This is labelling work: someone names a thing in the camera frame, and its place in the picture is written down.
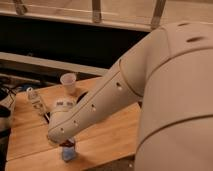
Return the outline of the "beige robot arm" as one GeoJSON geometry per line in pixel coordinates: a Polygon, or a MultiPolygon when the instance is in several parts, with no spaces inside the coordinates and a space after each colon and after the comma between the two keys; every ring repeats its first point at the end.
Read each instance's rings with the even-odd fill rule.
{"type": "Polygon", "coordinates": [[[75,107],[52,113],[48,138],[61,144],[138,101],[135,171],[213,171],[213,27],[149,33],[75,107]]]}

